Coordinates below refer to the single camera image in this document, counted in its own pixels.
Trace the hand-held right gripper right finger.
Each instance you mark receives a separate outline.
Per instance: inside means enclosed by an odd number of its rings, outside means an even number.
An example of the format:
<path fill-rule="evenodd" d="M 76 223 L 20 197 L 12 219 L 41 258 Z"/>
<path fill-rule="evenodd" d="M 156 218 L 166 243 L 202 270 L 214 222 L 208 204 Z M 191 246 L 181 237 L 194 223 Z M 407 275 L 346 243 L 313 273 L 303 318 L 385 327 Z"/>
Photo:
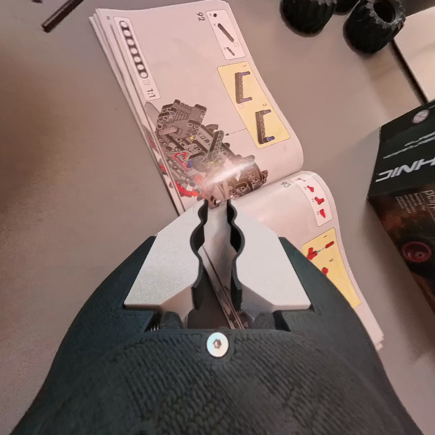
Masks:
<path fill-rule="evenodd" d="M 231 262 L 231 301 L 248 317 L 304 310 L 311 301 L 284 247 L 269 227 L 227 201 Z"/>

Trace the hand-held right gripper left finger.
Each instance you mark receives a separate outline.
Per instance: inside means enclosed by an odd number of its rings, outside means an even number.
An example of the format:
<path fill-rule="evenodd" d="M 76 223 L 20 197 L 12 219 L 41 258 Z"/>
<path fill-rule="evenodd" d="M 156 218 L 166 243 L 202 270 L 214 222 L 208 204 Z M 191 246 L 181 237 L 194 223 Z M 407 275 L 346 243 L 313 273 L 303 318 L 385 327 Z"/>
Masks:
<path fill-rule="evenodd" d="M 203 299 L 204 244 L 208 201 L 200 201 L 158 232 L 124 301 L 124 306 L 161 314 L 176 313 L 186 321 Z"/>

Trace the white tray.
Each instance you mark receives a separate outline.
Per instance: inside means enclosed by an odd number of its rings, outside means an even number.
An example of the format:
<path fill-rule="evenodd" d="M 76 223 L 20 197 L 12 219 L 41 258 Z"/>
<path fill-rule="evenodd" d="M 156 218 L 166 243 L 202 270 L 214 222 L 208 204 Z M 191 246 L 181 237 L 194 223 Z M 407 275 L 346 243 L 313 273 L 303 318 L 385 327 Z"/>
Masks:
<path fill-rule="evenodd" d="M 228 3 L 98 8 L 89 19 L 178 214 L 208 201 L 199 253 L 230 327 L 245 329 L 254 317 L 231 301 L 228 200 L 324 274 L 380 350 L 384 334 L 346 258 L 332 193 L 302 171 L 300 141 Z"/>

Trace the black toy set box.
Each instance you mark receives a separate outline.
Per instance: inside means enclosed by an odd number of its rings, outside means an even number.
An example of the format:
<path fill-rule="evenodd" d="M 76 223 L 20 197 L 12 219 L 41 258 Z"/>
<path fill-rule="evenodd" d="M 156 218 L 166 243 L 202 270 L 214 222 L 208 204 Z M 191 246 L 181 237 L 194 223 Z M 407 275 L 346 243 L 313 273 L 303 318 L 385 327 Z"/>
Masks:
<path fill-rule="evenodd" d="M 367 200 L 434 311 L 434 101 L 380 127 Z"/>

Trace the black rubber toy tire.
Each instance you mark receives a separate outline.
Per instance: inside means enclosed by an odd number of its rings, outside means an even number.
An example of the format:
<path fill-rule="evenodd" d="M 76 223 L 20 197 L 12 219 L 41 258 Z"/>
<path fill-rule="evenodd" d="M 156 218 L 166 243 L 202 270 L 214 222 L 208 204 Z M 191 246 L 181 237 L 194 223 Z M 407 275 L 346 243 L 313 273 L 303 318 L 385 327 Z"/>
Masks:
<path fill-rule="evenodd" d="M 301 35 L 316 35 L 329 22 L 337 6 L 336 0 L 282 0 L 283 21 Z"/>
<path fill-rule="evenodd" d="M 344 35 L 357 52 L 374 54 L 404 27 L 405 9 L 398 0 L 361 0 L 344 25 Z"/>

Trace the white flat board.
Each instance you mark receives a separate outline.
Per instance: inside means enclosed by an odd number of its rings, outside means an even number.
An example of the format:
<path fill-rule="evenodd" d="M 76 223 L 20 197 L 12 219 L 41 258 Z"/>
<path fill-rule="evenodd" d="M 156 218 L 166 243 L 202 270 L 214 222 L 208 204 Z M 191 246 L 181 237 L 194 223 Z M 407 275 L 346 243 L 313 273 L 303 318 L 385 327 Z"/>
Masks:
<path fill-rule="evenodd" d="M 435 8 L 409 16 L 394 42 L 426 100 L 434 100 Z"/>

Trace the long black axle rod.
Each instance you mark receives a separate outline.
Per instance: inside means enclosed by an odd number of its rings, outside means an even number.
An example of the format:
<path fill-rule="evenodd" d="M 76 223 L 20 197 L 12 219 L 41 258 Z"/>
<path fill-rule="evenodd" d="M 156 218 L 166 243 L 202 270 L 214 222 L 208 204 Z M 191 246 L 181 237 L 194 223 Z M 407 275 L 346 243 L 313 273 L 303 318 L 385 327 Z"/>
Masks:
<path fill-rule="evenodd" d="M 79 7 L 83 0 L 66 0 L 64 1 L 42 24 L 41 28 L 45 33 L 54 30 L 65 18 L 67 18 L 76 8 Z"/>

